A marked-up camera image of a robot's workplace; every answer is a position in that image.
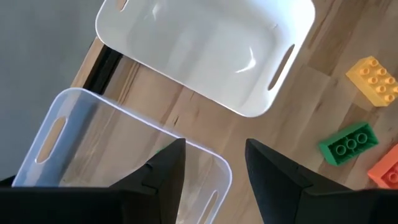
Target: clear plastic bin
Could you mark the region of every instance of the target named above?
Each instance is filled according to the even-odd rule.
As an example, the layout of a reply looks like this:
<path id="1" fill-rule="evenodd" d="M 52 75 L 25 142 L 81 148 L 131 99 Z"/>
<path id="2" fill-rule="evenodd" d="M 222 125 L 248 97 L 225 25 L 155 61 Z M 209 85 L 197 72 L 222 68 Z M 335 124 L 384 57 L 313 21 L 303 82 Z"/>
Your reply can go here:
<path id="1" fill-rule="evenodd" d="M 52 103 L 13 186 L 108 187 L 177 138 L 99 95 L 70 88 Z M 231 169 L 189 141 L 185 164 L 177 223 L 198 223 L 205 210 L 211 223 L 231 185 Z"/>

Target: orange lego brick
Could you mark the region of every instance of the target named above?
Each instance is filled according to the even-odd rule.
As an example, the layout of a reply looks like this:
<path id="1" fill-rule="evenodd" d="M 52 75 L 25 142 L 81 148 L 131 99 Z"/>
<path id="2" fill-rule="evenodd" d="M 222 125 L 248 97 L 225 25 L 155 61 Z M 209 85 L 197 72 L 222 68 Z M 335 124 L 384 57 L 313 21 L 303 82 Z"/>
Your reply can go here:
<path id="1" fill-rule="evenodd" d="M 398 97 L 398 83 L 373 56 L 362 58 L 347 77 L 374 106 L 388 106 Z"/>
<path id="2" fill-rule="evenodd" d="M 368 176 L 379 187 L 398 189 L 398 144 L 368 171 Z"/>

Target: yellow lego brick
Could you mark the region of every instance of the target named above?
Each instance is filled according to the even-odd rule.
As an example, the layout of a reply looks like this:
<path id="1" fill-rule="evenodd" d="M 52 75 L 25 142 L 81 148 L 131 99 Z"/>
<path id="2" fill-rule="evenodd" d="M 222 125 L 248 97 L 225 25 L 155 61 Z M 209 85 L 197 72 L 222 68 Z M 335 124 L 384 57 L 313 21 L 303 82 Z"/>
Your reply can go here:
<path id="1" fill-rule="evenodd" d="M 346 75 L 374 106 L 388 106 L 398 97 L 395 78 L 373 56 L 359 60 Z"/>

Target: lego brick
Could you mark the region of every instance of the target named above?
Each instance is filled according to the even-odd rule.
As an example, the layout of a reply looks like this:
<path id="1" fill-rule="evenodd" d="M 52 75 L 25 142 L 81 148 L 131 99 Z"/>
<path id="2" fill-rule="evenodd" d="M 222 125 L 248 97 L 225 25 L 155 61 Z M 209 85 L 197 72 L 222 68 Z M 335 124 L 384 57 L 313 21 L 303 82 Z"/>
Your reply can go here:
<path id="1" fill-rule="evenodd" d="M 342 129 L 318 146 L 326 161 L 339 166 L 377 144 L 379 141 L 370 125 L 360 122 Z"/>
<path id="2" fill-rule="evenodd" d="M 374 106 L 388 106 L 398 97 L 395 78 L 372 56 L 359 60 L 346 75 Z"/>
<path id="3" fill-rule="evenodd" d="M 398 189 L 398 144 L 368 171 L 368 176 L 379 187 Z"/>

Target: lego stud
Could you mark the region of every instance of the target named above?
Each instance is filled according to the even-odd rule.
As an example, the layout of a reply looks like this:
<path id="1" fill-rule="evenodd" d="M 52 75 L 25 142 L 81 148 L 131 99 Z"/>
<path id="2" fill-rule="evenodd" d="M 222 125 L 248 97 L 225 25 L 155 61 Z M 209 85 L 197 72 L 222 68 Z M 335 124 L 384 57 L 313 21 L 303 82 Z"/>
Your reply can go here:
<path id="1" fill-rule="evenodd" d="M 355 141 L 364 144 L 368 141 L 368 136 L 365 133 L 359 133 L 355 135 Z"/>
<path id="2" fill-rule="evenodd" d="M 384 97 L 384 100 L 386 100 L 387 102 L 393 102 L 395 99 L 395 97 L 391 94 L 388 94 Z"/>
<path id="3" fill-rule="evenodd" d="M 379 80 L 376 77 L 368 78 L 368 83 L 376 84 Z"/>
<path id="4" fill-rule="evenodd" d="M 356 141 L 353 139 L 347 139 L 345 142 L 347 149 L 355 149 L 356 148 Z"/>
<path id="5" fill-rule="evenodd" d="M 387 90 L 387 88 L 385 86 L 378 86 L 376 88 L 376 92 L 378 92 L 378 93 L 384 93 L 384 92 L 386 92 L 386 90 Z"/>
<path id="6" fill-rule="evenodd" d="M 395 172 L 390 172 L 387 175 L 388 181 L 395 184 L 398 183 L 398 174 Z"/>
<path id="7" fill-rule="evenodd" d="M 368 69 L 368 68 L 362 68 L 360 71 L 359 71 L 359 74 L 361 74 L 361 75 L 367 75 L 367 74 L 369 74 L 371 71 L 370 71 L 370 69 Z"/>
<path id="8" fill-rule="evenodd" d="M 385 74 L 387 74 L 387 70 L 385 68 L 380 68 L 379 70 L 377 70 L 377 74 L 378 75 L 385 75 Z"/>
<path id="9" fill-rule="evenodd" d="M 338 145 L 335 148 L 335 152 L 339 156 L 342 156 L 342 155 L 346 154 L 346 151 L 347 150 L 346 150 L 345 146 L 343 146 L 343 145 Z"/>
<path id="10" fill-rule="evenodd" d="M 376 59 L 372 59 L 372 60 L 369 61 L 369 64 L 370 64 L 372 67 L 376 67 L 376 66 L 379 65 L 379 62 L 378 62 Z"/>
<path id="11" fill-rule="evenodd" d="M 384 82 L 387 83 L 387 84 L 393 84 L 394 82 L 396 82 L 396 79 L 392 78 L 392 77 L 389 77 L 389 78 L 386 78 L 384 80 Z"/>

